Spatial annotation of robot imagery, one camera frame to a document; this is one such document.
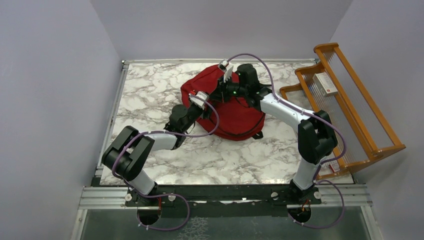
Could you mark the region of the red backpack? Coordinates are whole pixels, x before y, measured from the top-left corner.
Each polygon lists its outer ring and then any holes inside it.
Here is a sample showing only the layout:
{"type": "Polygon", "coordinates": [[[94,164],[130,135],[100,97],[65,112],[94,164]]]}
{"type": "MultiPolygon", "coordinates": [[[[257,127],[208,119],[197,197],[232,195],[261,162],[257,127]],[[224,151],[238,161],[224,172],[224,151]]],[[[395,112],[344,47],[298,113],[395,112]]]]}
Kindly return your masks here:
{"type": "MultiPolygon", "coordinates": [[[[211,95],[218,88],[218,80],[223,75],[224,72],[217,65],[202,70],[180,87],[182,103],[186,107],[190,105],[191,92],[202,91],[211,95]]],[[[220,138],[243,141],[252,138],[264,127],[266,115],[253,107],[248,107],[246,100],[241,97],[232,96],[229,101],[221,102],[210,96],[208,102],[218,113],[219,126],[213,134],[220,138]]]]}

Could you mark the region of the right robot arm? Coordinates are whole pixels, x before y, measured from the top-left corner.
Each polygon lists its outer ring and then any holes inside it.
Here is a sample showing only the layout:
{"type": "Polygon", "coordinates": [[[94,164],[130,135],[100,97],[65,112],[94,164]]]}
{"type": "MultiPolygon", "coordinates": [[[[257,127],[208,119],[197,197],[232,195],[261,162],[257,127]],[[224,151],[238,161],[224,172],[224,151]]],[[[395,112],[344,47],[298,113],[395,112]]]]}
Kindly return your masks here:
{"type": "Polygon", "coordinates": [[[289,199],[300,204],[314,187],[322,159],[329,156],[338,145],[327,112],[313,112],[277,96],[270,86],[259,82],[256,69],[250,63],[241,64],[235,72],[238,82],[232,79],[233,66],[227,62],[218,64],[223,72],[211,99],[222,103],[232,98],[243,98],[247,105],[271,115],[293,128],[297,134],[297,148],[301,161],[289,183],[289,199]]]}

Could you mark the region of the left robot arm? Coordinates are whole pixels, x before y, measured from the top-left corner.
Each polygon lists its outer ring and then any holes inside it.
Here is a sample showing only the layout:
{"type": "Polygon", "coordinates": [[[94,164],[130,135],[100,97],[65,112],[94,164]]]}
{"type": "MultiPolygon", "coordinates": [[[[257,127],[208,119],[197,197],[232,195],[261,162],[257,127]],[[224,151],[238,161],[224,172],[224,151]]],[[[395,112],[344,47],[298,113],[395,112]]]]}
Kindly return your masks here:
{"type": "Polygon", "coordinates": [[[101,163],[115,175],[138,191],[138,199],[144,205],[157,200],[156,182],[143,170],[149,154],[159,150],[175,150],[186,137],[187,130],[202,115],[203,109],[194,103],[174,106],[169,122],[162,131],[143,134],[132,126],[126,126],[103,153],[101,163]]]}

